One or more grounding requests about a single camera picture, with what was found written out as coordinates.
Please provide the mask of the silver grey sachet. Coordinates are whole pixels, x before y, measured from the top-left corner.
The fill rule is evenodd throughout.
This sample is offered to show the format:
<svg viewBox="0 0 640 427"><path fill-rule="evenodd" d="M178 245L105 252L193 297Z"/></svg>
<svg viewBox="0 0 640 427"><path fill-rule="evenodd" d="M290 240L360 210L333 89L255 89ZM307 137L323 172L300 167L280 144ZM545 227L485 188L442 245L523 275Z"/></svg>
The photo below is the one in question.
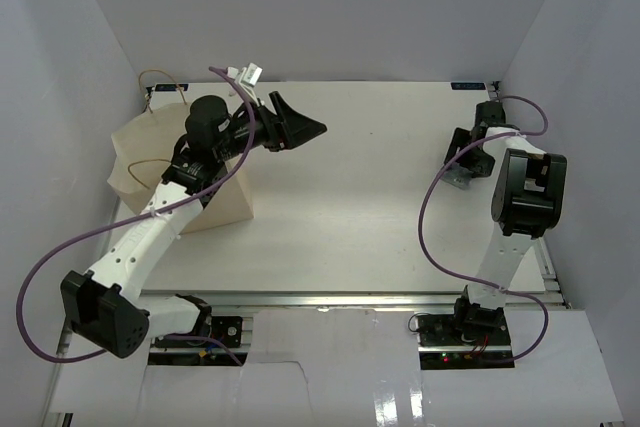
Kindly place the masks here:
<svg viewBox="0 0 640 427"><path fill-rule="evenodd" d="M473 179L473 174L468 169L457 164L448 168L441 176L441 181L461 190L467 190Z"/></svg>

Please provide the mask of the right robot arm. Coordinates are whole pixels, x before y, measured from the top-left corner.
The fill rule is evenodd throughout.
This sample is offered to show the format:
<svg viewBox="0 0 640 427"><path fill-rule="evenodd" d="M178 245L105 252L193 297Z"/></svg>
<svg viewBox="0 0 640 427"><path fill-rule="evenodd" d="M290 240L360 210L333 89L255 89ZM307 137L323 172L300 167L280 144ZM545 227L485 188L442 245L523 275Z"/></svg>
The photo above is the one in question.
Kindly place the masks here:
<svg viewBox="0 0 640 427"><path fill-rule="evenodd" d="M442 180L466 189L491 176L503 157L491 201L494 230L476 277L454 306L451 331L461 344L477 344L504 325L504 291L534 241L559 222L567 160L534 147L506 123L497 100L476 105L473 128L457 128Z"/></svg>

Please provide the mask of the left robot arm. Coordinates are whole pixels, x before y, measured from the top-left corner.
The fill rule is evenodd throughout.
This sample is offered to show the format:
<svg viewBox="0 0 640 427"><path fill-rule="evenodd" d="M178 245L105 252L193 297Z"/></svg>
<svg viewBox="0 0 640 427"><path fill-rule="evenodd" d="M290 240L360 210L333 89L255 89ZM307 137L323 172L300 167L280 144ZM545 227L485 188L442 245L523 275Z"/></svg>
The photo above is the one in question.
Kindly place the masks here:
<svg viewBox="0 0 640 427"><path fill-rule="evenodd" d="M295 149L326 133L325 124L292 109L279 92L229 112L219 96L197 98L176 142L169 167L134 224L83 274L69 272L61 296L71 330L118 358L133 354L147 339L179 335L199 346L211 334L211 309L202 300L176 294L143 299L150 273L183 229L216 195L228 160L246 149Z"/></svg>

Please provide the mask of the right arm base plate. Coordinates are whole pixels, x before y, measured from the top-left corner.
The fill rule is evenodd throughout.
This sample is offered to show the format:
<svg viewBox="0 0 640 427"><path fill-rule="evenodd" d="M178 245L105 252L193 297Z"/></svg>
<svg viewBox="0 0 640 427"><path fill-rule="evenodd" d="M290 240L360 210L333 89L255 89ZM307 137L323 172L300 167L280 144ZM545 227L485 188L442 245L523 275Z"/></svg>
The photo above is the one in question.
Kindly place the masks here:
<svg viewBox="0 0 640 427"><path fill-rule="evenodd" d="M465 337L454 329L452 314L415 313L409 318L407 328L417 337L422 371L515 367L505 321L493 333Z"/></svg>

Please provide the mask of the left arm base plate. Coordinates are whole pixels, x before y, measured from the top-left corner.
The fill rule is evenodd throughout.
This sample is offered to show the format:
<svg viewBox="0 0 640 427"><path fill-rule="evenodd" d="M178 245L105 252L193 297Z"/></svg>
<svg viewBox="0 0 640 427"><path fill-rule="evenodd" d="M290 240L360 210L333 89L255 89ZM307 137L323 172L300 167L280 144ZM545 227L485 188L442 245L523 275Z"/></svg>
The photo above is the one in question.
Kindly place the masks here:
<svg viewBox="0 0 640 427"><path fill-rule="evenodd" d="M200 336L213 341L154 340L148 356L150 366L240 367L247 358L252 320L241 316L213 316Z"/></svg>

